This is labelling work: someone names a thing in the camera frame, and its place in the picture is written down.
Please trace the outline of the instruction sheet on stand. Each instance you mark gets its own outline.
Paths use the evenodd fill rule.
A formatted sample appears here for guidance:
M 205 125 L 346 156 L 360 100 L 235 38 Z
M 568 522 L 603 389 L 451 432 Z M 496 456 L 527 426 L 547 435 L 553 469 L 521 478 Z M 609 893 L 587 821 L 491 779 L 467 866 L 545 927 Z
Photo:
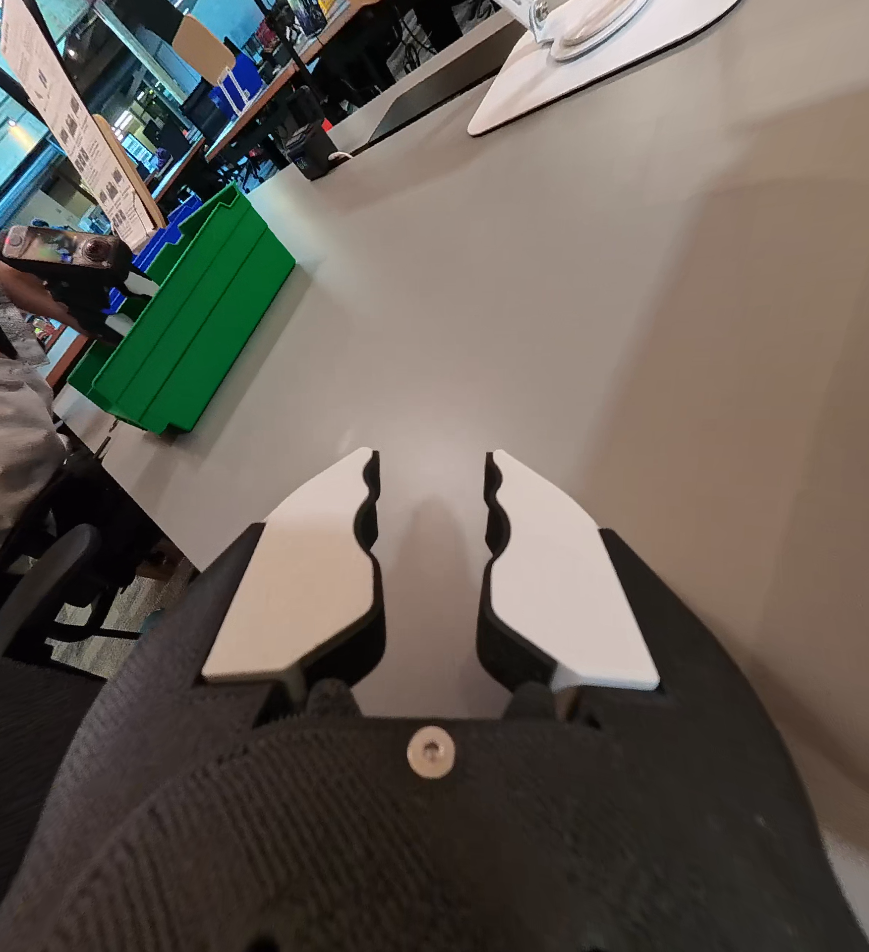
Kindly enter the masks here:
M 112 231 L 141 251 L 166 219 L 111 126 L 89 112 L 74 88 L 34 2 L 2 3 L 0 50 Z

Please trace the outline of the white document stand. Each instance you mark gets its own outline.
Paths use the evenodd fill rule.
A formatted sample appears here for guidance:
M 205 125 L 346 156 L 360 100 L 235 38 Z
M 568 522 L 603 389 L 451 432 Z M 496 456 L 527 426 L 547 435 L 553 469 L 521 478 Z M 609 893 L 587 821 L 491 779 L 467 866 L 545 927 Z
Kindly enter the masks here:
M 737 1 L 502 2 L 525 31 L 467 126 L 481 137 L 642 65 L 716 25 Z
M 221 91 L 234 118 L 247 111 L 254 93 L 247 92 L 236 75 L 236 55 L 211 30 L 190 13 L 185 13 L 172 46 L 212 89 Z

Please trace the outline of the black power adapter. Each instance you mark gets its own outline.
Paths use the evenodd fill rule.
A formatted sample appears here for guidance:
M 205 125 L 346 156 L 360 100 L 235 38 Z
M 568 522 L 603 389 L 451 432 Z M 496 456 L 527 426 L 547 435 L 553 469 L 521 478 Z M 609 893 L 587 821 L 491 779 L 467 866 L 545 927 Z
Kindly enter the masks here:
M 302 175 L 317 181 L 345 160 L 321 123 L 304 125 L 286 139 L 285 155 Z

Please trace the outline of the grey desk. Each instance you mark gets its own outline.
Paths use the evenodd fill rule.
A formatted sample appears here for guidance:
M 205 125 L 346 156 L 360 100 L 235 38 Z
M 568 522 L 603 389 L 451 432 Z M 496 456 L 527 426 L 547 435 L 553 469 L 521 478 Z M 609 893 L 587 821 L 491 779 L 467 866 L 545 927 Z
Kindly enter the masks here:
M 485 94 L 250 195 L 297 266 L 192 433 L 61 410 L 198 568 L 377 449 L 382 716 L 504 706 L 474 639 L 505 450 L 743 667 L 869 935 L 869 2 L 742 2 L 474 138 Z

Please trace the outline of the green plastic bin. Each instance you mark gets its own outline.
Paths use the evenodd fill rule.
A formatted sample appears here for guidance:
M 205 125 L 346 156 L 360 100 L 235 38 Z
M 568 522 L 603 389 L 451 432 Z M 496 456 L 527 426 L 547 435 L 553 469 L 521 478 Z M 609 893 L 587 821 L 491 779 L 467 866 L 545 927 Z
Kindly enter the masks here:
M 116 348 L 94 344 L 68 383 L 99 409 L 156 435 L 190 432 L 295 267 L 238 184 L 178 225 L 147 268 L 160 287 L 126 300 Z

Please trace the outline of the black desk strip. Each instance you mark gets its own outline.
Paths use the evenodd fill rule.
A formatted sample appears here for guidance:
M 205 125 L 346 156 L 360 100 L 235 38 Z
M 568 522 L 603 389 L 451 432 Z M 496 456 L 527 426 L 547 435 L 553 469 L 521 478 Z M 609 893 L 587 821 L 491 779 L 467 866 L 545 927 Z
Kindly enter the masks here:
M 401 93 L 370 131 L 367 141 L 349 151 L 352 156 L 371 148 L 433 113 L 457 96 L 499 73 L 502 62 L 452 61 Z

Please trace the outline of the black office chair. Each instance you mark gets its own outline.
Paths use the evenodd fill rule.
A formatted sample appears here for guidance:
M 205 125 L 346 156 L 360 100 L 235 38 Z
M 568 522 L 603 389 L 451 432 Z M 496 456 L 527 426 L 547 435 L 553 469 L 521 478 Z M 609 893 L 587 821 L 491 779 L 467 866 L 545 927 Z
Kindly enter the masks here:
M 0 547 L 0 658 L 63 668 L 51 642 L 104 634 L 163 533 L 87 448 L 58 469 Z

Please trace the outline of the wood-edged desk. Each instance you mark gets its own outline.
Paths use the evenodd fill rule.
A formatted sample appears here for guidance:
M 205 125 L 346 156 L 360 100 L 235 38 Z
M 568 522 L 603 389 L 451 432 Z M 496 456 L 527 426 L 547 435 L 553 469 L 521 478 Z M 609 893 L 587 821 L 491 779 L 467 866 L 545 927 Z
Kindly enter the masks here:
M 301 61 L 309 65 L 311 61 L 317 59 L 324 53 L 329 42 L 337 36 L 347 23 L 355 18 L 359 10 L 377 3 L 377 1 L 333 2 L 327 20 L 327 27 L 302 48 L 301 53 L 298 54 Z M 230 122 L 212 142 L 207 142 L 203 153 L 206 162 L 209 164 L 217 160 L 241 133 L 259 120 L 263 111 L 274 100 L 275 95 L 298 73 L 299 68 L 294 61 L 290 61 L 288 65 L 281 67 L 274 75 L 273 81 L 250 101 L 247 109 Z

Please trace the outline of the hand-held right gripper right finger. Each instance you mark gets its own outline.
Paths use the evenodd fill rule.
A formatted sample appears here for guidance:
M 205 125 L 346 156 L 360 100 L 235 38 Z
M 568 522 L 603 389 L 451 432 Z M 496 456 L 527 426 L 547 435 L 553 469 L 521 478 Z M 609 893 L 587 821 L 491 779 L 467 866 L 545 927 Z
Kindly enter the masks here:
M 657 663 L 595 518 L 503 449 L 486 456 L 484 502 L 476 656 L 491 680 L 575 708 L 597 690 L 658 703 Z

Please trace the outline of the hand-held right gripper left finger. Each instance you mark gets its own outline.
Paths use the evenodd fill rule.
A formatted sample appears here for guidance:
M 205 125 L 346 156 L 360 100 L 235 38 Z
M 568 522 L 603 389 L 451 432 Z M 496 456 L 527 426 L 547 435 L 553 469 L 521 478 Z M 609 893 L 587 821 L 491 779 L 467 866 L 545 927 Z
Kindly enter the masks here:
M 359 447 L 300 485 L 260 525 L 201 676 L 269 682 L 294 706 L 314 684 L 348 686 L 386 648 L 378 537 L 380 455 Z

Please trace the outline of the blue plastic bin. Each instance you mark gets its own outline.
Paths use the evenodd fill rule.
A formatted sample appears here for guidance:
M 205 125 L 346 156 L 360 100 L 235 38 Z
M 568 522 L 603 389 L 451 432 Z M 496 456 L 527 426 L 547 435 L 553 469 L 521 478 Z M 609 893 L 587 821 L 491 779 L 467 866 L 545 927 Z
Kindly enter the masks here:
M 150 239 L 142 251 L 133 258 L 133 265 L 148 274 L 157 254 L 165 244 L 175 244 L 181 238 L 180 225 L 185 219 L 201 208 L 202 200 L 195 194 L 191 194 L 188 199 L 177 205 L 168 217 L 166 228 L 159 230 L 155 236 Z

